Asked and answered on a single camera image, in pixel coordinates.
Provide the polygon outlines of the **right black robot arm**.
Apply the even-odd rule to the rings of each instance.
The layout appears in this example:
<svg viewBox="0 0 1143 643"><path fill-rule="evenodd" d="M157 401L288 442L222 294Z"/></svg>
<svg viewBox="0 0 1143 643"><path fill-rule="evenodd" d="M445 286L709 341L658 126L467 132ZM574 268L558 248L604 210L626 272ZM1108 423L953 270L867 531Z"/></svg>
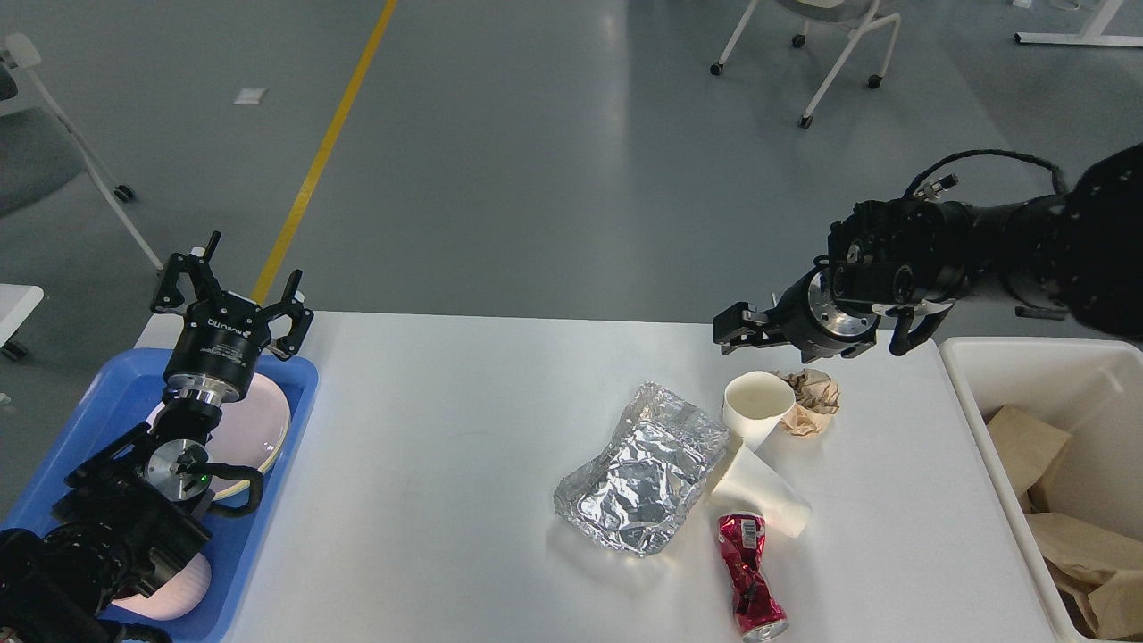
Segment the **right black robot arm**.
<svg viewBox="0 0 1143 643"><path fill-rule="evenodd" d="M1052 176L1048 195L1000 206L940 200L956 175L948 160L920 172L904 194L860 201L831 225L826 252L772 310L738 302L712 321L724 354L790 345L804 363L856 357L889 322L892 355L930 340L958 302L1013 302L1018 318L1073 318L1140 341L1142 321L1142 150L1089 167L1069 187L1056 164L1012 159Z"/></svg>

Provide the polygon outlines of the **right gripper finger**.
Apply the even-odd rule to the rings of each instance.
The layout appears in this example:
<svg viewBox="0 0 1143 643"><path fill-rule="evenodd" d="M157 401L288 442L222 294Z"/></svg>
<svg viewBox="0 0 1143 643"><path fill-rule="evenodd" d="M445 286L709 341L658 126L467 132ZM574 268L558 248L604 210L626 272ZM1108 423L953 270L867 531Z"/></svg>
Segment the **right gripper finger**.
<svg viewBox="0 0 1143 643"><path fill-rule="evenodd" d="M712 319L712 341L720 354L730 355L741 347L780 347L788 335L772 318L774 310L756 310L751 304L734 304Z"/></svg>

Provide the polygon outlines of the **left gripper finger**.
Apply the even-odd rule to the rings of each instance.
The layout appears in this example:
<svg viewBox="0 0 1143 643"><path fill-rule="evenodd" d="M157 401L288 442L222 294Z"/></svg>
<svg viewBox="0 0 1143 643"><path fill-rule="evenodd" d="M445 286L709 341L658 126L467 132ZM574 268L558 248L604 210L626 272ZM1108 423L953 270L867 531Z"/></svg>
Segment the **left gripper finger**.
<svg viewBox="0 0 1143 643"><path fill-rule="evenodd" d="M193 313L226 313L226 296L211 270L213 254L221 241L219 230L214 230L201 254L171 254L158 273L158 286L152 296L151 313L192 316Z"/></svg>
<svg viewBox="0 0 1143 643"><path fill-rule="evenodd" d="M304 305L299 292L302 270L294 270L286 282L280 302L254 311L254 345L269 349L279 361L289 361L301 349L313 322L313 310ZM272 323L278 319L290 321L286 333L273 335Z"/></svg>

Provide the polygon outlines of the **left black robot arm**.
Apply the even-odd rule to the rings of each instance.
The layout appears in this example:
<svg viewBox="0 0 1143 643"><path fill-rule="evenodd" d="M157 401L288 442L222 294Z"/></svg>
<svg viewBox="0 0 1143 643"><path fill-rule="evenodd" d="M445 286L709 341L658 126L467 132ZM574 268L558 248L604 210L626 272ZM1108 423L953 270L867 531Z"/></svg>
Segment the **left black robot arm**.
<svg viewBox="0 0 1143 643"><path fill-rule="evenodd" d="M258 304L222 288L211 270L215 231L199 251L171 254L151 310L182 319L161 373L153 421L139 421L67 473L45 536L3 530L3 642L169 642L145 622L104 612L151 597L211 541L209 516L256 513L266 480L256 465L221 463L207 444L225 405L241 402L264 353L290 361L314 313L294 270L280 300Z"/></svg>

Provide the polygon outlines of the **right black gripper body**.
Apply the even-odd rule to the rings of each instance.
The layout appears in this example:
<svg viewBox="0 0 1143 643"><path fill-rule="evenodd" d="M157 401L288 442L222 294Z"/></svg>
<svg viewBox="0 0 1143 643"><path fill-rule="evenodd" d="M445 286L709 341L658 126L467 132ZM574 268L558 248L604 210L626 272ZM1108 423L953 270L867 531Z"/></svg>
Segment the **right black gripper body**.
<svg viewBox="0 0 1143 643"><path fill-rule="evenodd" d="M856 357L876 346L879 318L844 310L831 297L824 274L813 268L784 290L769 311L769 338L796 346L804 361Z"/></svg>

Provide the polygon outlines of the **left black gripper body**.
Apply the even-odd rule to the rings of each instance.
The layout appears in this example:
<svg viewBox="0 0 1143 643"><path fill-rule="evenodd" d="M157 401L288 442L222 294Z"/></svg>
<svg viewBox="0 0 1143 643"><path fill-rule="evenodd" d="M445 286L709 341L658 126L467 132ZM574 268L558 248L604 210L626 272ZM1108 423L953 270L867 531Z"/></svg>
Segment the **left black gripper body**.
<svg viewBox="0 0 1143 643"><path fill-rule="evenodd" d="M182 333L163 370L167 388L182 397L203 392L213 405L245 399L270 338L265 310L246 298L197 302L183 310L174 304L171 298L161 302L161 313L183 318Z"/></svg>

